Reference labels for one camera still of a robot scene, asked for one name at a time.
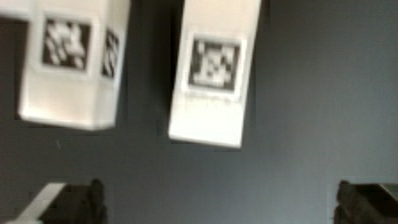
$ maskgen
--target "gray background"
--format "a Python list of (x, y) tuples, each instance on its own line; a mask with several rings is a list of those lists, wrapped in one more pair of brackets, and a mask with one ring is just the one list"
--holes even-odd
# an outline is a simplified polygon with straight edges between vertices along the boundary
[(272, 0), (243, 148), (167, 139), (181, 1), (131, 8), (117, 128), (16, 119), (23, 25), (0, 25), (0, 222), (50, 181), (106, 185), (110, 223), (330, 223), (341, 179), (398, 181), (398, 1)]

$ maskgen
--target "black and white marker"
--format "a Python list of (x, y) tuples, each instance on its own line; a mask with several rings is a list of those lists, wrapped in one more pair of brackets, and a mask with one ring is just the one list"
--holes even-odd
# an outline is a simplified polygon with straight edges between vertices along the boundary
[(21, 118), (85, 130), (110, 128), (130, 0), (35, 0), (30, 14)]
[(240, 148), (261, 0), (186, 0), (169, 136)]

